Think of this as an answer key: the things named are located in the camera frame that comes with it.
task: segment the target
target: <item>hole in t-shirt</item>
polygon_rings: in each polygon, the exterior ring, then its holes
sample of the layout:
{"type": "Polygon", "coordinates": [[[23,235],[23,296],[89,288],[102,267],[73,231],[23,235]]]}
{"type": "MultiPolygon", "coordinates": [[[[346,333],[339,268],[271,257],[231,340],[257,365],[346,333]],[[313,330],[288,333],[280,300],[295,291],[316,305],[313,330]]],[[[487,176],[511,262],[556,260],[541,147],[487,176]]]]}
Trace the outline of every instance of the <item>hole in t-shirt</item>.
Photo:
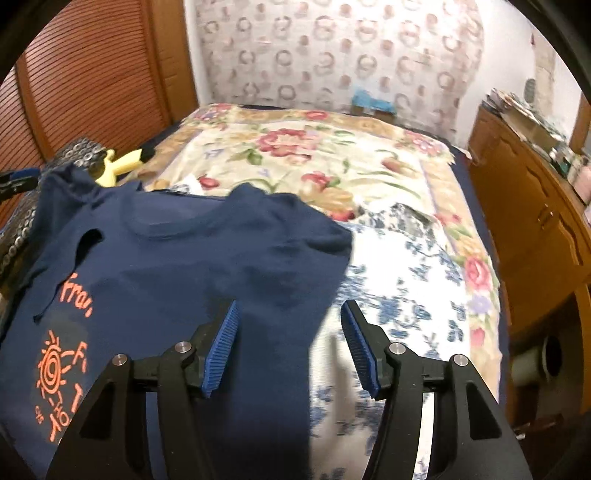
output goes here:
{"type": "Polygon", "coordinates": [[[82,235],[82,238],[80,238],[80,242],[78,242],[78,247],[76,249],[76,260],[74,262],[74,268],[76,268],[84,261],[84,259],[88,255],[88,252],[90,252],[93,246],[102,241],[103,235],[96,228],[88,230],[84,235],[82,235]]]}

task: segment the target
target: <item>white wall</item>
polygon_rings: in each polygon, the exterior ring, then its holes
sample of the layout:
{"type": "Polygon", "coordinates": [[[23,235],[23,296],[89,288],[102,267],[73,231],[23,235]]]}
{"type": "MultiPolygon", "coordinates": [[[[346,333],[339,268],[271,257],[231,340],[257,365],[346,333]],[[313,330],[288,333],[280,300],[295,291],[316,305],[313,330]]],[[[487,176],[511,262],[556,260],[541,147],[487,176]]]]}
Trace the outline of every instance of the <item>white wall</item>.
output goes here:
{"type": "Polygon", "coordinates": [[[456,144],[465,147],[480,103],[497,88],[522,96],[525,81],[535,75],[531,24],[505,0],[476,0],[484,27],[484,52],[474,82],[457,116],[456,144]]]}
{"type": "Polygon", "coordinates": [[[554,113],[550,119],[566,134],[568,141],[573,135],[580,98],[579,84],[560,56],[557,56],[554,69],[554,113]]]}
{"type": "MultiPolygon", "coordinates": [[[[465,147],[480,102],[495,87],[523,97],[525,81],[535,78],[535,54],[531,45],[535,28],[505,0],[476,0],[484,26],[485,43],[480,69],[460,104],[456,144],[465,147]]],[[[581,89],[560,56],[554,70],[553,121],[567,139],[573,134],[581,89]]]]}

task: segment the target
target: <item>bottle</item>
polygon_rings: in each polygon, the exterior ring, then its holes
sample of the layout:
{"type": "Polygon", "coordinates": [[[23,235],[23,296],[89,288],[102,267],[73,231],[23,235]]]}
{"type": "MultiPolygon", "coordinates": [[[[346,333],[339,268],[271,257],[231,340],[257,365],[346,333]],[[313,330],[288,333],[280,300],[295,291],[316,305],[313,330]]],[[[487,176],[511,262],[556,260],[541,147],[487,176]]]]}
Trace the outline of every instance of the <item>bottle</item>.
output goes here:
{"type": "Polygon", "coordinates": [[[588,163],[581,168],[573,188],[585,205],[591,201],[591,166],[588,163]]]}
{"type": "Polygon", "coordinates": [[[581,155],[575,155],[570,165],[569,174],[566,177],[571,186],[574,184],[574,181],[579,176],[581,168],[583,168],[583,157],[581,157],[581,155]]]}

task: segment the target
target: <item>wooden dresser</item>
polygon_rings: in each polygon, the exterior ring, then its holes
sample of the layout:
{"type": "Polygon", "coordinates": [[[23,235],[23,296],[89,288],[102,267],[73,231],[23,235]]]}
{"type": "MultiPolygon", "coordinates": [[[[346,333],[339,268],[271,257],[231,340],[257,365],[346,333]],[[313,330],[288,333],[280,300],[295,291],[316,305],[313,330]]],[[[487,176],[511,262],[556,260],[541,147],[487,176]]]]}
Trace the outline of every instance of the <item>wooden dresser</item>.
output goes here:
{"type": "Polygon", "coordinates": [[[576,301],[584,351],[582,411],[591,407],[591,229],[584,205],[549,163],[480,107],[469,142],[476,193],[500,260],[512,342],[576,301]]]}

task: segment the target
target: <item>blue floral pattern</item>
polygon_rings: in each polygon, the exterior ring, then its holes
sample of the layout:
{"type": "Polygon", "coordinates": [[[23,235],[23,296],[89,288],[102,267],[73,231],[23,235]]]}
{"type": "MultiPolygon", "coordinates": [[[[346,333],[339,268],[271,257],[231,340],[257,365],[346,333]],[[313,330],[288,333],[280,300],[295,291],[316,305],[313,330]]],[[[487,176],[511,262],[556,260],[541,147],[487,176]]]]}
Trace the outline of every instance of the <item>blue floral pattern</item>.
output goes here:
{"type": "MultiPolygon", "coordinates": [[[[340,327],[340,307],[354,299],[367,320],[429,358],[469,355],[466,290],[461,270],[437,242],[431,223],[404,205],[366,211],[353,232],[353,254],[311,349],[310,468],[314,480],[363,476],[384,409],[355,371],[340,327]]],[[[430,457],[433,398],[424,395],[413,480],[424,480],[430,457]]]]}

